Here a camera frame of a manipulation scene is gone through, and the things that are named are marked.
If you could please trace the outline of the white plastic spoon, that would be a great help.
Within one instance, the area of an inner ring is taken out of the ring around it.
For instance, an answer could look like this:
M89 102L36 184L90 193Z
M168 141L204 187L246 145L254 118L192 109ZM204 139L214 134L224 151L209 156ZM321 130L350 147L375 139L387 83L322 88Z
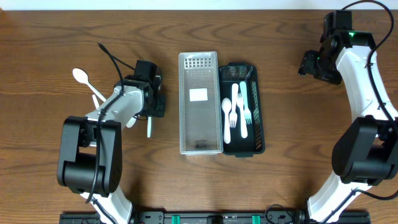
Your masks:
M223 132L223 141L225 144L229 144L231 142L231 133L229 126L229 112L231 111L231 100L229 98L224 98L221 102L221 109L224 113L224 132Z
M152 117L151 116L133 116L126 124L127 128L133 127L136 121L147 121L147 138L152 135Z
M98 102L96 95L92 95L92 100L93 100L95 108L98 109L100 107L100 104Z
M103 102L106 101L106 98L90 83L88 74L80 69L74 68L72 70L73 77L79 83L85 84L89 87L89 89Z

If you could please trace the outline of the white plastic fork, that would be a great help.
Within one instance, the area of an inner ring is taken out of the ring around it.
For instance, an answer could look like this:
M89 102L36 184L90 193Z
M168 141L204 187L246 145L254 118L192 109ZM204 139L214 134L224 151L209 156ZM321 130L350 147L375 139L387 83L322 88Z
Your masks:
M243 103L244 103L244 117L246 120L246 124L252 124L251 111L250 111L249 105L248 105L248 88L247 88L246 82L241 81L239 83L239 87L241 90L241 95L242 95Z
M237 83L232 84L231 86L231 112L229 114L229 125L231 128L236 127L236 122L238 119L238 115L236 112L236 104L238 99L238 91L239 86Z
M246 126L246 120L244 117L244 100L243 100L241 93L238 94L237 106L238 106L239 112L240 112L241 137L245 139L248 136L248 131L247 131L247 126Z

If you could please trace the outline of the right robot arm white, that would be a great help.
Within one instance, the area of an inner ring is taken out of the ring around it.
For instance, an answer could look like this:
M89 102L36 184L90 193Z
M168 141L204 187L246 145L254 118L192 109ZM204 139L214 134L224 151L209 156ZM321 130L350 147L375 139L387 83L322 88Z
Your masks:
M397 174L397 110L392 105L377 65L377 46L368 33L344 32L309 50L299 73L332 84L344 83L352 123L333 148L333 171L320 190L307 200L307 220L336 223L359 195L378 196L371 187Z

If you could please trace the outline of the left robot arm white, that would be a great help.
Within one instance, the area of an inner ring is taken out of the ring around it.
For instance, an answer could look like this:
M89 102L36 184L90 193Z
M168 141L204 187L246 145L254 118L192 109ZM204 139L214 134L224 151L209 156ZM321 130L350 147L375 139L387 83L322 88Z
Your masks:
M101 223L132 223L133 204L119 185L123 169L122 131L140 116L162 117L162 79L127 76L94 111L63 123L57 181L92 204Z

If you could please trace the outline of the clear perforated plastic basket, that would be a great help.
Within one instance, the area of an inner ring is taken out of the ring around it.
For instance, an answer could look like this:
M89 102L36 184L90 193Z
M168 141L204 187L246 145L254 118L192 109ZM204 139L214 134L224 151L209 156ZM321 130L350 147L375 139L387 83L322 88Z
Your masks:
M178 55L180 153L223 152L218 56L212 52Z

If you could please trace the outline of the dark green perforated basket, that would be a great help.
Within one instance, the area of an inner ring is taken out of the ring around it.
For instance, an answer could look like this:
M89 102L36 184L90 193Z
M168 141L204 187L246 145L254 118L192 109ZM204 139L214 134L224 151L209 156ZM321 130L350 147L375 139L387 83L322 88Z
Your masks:
M261 99L257 69L244 62L230 62L219 67L220 98L232 99L232 85L244 82L251 112L251 124L248 125L248 137L242 138L240 122L231 129L231 142L223 144L223 153L236 157L252 157L265 151L264 128L262 123Z

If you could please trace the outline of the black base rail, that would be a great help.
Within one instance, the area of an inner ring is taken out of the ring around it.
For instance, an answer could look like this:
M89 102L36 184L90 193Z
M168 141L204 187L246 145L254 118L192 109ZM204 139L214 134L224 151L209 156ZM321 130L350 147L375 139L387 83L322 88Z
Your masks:
M99 213L64 213L59 223L104 223ZM141 212L130 223L140 224L264 224L264 223L318 223L307 218L303 211L269 210L265 213L169 213ZM343 212L338 224L371 224L368 212Z

